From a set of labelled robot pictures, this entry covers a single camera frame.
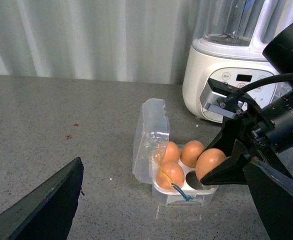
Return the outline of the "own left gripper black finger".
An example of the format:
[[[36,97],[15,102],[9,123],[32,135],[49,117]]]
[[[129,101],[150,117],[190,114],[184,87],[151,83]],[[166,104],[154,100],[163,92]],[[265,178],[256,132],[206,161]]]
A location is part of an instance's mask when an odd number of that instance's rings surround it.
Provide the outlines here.
[[[0,240],[65,240],[82,194],[80,157],[0,214]]]

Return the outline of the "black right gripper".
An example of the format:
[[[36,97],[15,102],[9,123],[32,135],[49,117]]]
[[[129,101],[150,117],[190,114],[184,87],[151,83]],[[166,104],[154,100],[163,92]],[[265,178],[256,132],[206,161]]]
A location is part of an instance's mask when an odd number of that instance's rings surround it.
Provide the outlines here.
[[[226,157],[200,182],[205,186],[248,185],[259,217],[271,240],[293,240],[293,176],[277,157],[278,144],[267,136],[275,124],[252,99],[222,128],[205,148]]]

